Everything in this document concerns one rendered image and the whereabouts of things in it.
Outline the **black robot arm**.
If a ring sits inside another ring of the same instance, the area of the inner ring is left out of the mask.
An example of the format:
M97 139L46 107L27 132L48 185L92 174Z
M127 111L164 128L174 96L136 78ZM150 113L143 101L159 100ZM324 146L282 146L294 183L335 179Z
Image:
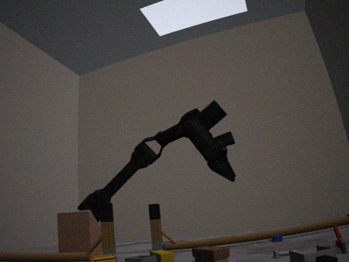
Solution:
M212 101L201 112L195 108L184 114L178 124L157 133L153 137L145 138L135 148L131 155L130 162L103 188L91 193L85 200L79 204L78 210L90 210L97 222L100 221L99 203L110 203L113 195L132 177L138 169L145 168L153 164L162 153L163 148L182 137L193 141L203 132L210 131L227 113L219 106L216 101ZM153 150L145 143L156 140L160 146L160 152L156 155ZM222 140L226 145L235 144L231 132L219 135L212 139Z

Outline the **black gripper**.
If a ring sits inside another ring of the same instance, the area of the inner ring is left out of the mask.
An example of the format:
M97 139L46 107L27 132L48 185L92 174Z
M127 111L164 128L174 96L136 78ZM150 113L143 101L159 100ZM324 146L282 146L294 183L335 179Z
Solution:
M212 139L211 132L205 131L193 141L193 144L212 171L232 182L235 181L235 173L228 162L226 145L222 140L213 142Z

